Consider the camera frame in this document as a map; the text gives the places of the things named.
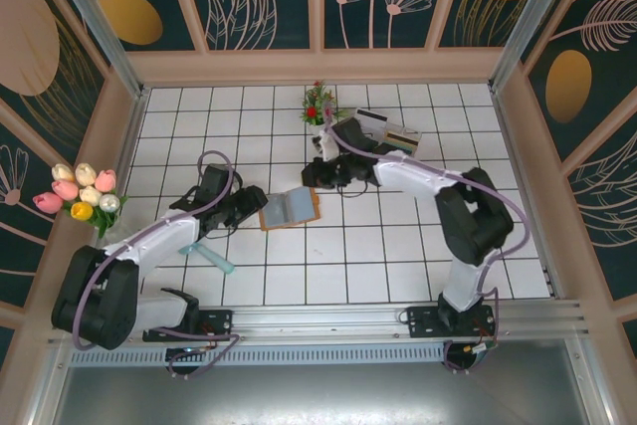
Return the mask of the white card with pink print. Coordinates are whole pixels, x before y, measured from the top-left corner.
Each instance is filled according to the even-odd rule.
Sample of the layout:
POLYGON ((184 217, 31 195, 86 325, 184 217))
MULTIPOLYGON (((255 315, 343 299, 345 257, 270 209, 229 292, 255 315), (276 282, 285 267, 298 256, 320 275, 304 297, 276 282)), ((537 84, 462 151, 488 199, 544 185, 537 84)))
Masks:
POLYGON ((358 108, 355 111, 354 117, 362 129, 384 130, 387 126, 387 117, 385 115, 372 112, 369 109, 358 108))

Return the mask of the gold card with magnetic stripe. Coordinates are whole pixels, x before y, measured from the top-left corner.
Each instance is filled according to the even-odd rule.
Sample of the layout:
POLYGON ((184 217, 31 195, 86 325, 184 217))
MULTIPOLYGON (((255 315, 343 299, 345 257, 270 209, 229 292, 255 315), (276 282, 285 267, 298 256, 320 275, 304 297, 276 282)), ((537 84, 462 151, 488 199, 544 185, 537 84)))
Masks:
POLYGON ((385 144, 412 144, 418 145, 420 143, 422 133, 418 131, 411 131, 405 128, 390 129, 384 131, 383 142, 385 144))

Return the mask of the clear plastic tray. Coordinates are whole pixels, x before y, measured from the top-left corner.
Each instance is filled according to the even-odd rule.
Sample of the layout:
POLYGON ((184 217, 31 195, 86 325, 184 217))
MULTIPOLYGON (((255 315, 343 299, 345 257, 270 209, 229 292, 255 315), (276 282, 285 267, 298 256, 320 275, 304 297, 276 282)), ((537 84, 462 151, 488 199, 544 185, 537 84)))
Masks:
MULTIPOLYGON (((355 115, 355 111, 353 113, 352 118, 356 120, 356 118, 354 117, 355 115)), ((399 124, 397 121, 394 121, 393 119, 387 117, 387 126, 386 129, 384 130, 367 130, 367 129, 362 129, 359 122, 359 127, 361 130, 362 135, 365 137, 365 141, 363 142, 363 146, 360 147, 360 149, 366 150, 366 151, 370 151, 370 152, 374 152, 376 154, 385 154, 389 151, 394 151, 395 149, 393 147, 391 147, 389 144, 385 144, 383 142, 383 135, 384 135, 384 131, 386 131, 388 128, 390 129, 399 129, 399 128, 405 128, 411 131, 416 131, 414 129, 410 129, 408 127, 405 127, 401 124, 399 124)))

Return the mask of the potted plant with red flowers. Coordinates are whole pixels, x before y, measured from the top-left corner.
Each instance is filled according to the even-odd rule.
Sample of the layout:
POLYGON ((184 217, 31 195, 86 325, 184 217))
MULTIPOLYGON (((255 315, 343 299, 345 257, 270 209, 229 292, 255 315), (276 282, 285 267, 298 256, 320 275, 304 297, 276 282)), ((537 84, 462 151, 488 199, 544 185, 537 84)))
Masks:
POLYGON ((302 106, 302 120, 308 126, 311 135, 319 134, 329 114, 332 122, 348 116, 348 111, 337 104, 334 93, 323 81, 315 81, 306 91, 302 106))

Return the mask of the teal plastic tool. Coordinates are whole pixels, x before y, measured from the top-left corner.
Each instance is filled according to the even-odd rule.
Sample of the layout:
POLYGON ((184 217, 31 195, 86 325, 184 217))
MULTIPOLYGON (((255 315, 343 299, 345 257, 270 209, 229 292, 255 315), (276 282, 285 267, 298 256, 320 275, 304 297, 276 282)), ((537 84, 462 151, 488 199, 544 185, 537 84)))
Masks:
POLYGON ((200 244, 200 243, 193 243, 193 244, 188 245, 188 246, 186 246, 184 248, 181 248, 178 251, 178 253, 183 255, 183 256, 188 256, 188 255, 191 255, 191 254, 197 254, 197 255, 201 256, 202 258, 204 258, 212 266, 214 266, 214 267, 218 268, 219 270, 221 270, 226 275, 232 274, 234 272, 234 270, 235 270, 235 266, 232 263, 230 263, 229 261, 224 259, 219 254, 217 254, 216 252, 210 250, 205 245, 200 244))

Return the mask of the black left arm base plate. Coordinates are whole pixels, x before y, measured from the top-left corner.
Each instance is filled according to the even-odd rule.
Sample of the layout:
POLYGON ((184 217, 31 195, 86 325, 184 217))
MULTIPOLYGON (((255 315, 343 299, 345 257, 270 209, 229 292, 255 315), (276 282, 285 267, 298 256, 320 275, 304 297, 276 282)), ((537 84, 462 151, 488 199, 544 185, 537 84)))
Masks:
POLYGON ((230 310, 199 310, 196 313, 186 313, 185 319, 175 327, 165 327, 145 330, 142 333, 143 342, 184 342, 197 336, 229 335, 232 331, 233 312, 230 310))

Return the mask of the aluminium mounting rail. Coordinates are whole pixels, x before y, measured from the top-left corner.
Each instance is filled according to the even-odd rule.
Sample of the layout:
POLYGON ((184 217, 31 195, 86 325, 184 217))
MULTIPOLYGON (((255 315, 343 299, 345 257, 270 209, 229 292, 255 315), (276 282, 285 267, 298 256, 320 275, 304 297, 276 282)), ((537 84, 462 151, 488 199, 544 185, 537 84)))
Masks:
MULTIPOLYGON (((577 301, 486 301, 493 309, 499 340, 587 336, 589 325, 577 301)), ((384 341, 410 337, 407 309, 419 305, 236 307, 231 333, 253 344, 384 341)), ((471 341, 478 337, 412 338, 471 341)))

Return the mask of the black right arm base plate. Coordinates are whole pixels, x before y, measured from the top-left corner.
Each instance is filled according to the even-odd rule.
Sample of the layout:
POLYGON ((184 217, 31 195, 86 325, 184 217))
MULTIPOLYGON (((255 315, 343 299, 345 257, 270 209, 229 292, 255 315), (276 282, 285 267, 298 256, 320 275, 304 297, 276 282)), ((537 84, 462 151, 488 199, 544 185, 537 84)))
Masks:
POLYGON ((476 304, 469 310, 457 312, 450 306, 410 307, 407 325, 411 338, 479 337, 495 333, 496 321, 493 309, 476 304))

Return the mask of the aluminium frame post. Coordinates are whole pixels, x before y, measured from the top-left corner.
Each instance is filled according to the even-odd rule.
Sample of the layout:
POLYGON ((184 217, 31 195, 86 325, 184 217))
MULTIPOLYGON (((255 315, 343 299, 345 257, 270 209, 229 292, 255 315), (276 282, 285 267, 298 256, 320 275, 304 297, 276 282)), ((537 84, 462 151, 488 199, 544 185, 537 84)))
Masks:
POLYGON ((488 85, 493 95, 497 95, 505 86, 552 2, 528 0, 526 3, 489 78, 488 85))
POLYGON ((122 80, 126 90, 135 100, 141 98, 142 82, 136 75, 125 50, 110 27, 98 0, 73 0, 94 33, 114 70, 122 80))

